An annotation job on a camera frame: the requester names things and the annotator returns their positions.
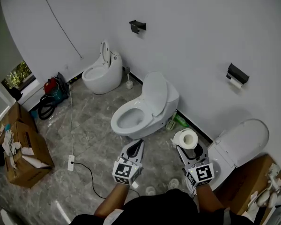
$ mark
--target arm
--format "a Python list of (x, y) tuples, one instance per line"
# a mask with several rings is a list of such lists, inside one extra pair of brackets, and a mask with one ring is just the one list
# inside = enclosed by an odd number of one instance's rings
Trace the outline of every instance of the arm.
[(94, 215), (105, 219), (115, 209), (122, 209), (128, 190), (129, 186), (118, 183), (108, 197), (100, 204)]
[(199, 208), (202, 212), (214, 212), (219, 209), (224, 209), (224, 206), (214, 195), (209, 184), (197, 187), (197, 195), (199, 200)]

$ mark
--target toilet brush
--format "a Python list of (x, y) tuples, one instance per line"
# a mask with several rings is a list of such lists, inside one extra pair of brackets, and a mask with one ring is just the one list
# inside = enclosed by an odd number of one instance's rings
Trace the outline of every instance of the toilet brush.
[(126, 87), (127, 89), (131, 89), (133, 88), (133, 82), (130, 81), (130, 77), (129, 77), (129, 73), (130, 73), (130, 68), (125, 68), (125, 73), (127, 74), (127, 77), (128, 77), (128, 81), (126, 82)]

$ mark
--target toilet bowl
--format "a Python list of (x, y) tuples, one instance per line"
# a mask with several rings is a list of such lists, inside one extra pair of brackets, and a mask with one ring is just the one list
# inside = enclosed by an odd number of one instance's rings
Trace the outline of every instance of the toilet bowl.
[(108, 42), (103, 41), (100, 57), (82, 73), (83, 82), (93, 93), (107, 93), (120, 85), (122, 66), (120, 54), (110, 51)]
[(116, 134), (143, 138), (162, 128), (177, 109), (179, 93), (158, 72), (149, 73), (142, 94), (122, 105), (111, 119)]
[[(236, 167), (256, 157), (266, 146), (269, 131), (258, 119), (248, 119), (229, 131), (224, 131), (208, 148), (208, 156), (214, 167), (214, 179), (209, 185), (218, 188)], [(192, 193), (192, 184), (186, 181)]]

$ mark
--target toilet lid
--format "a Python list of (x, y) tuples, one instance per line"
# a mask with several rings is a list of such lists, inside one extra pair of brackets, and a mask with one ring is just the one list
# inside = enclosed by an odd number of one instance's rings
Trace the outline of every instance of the toilet lid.
[(234, 164), (239, 167), (256, 157), (266, 146), (269, 131), (264, 122), (248, 119), (224, 132), (216, 143)]
[(146, 104), (152, 109), (153, 115), (159, 115), (167, 102), (168, 88), (163, 75), (158, 72), (149, 73), (144, 80), (142, 93)]
[(106, 40), (101, 43), (100, 55), (102, 55), (104, 62), (110, 64), (111, 54), (109, 50), (109, 44)]

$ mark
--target toilet paper roll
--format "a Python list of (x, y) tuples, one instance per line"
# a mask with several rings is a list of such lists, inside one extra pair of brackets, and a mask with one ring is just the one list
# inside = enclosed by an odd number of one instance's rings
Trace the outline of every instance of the toilet paper roll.
[(172, 141), (184, 149), (194, 149), (198, 144), (198, 135), (193, 130), (187, 128), (177, 132)]

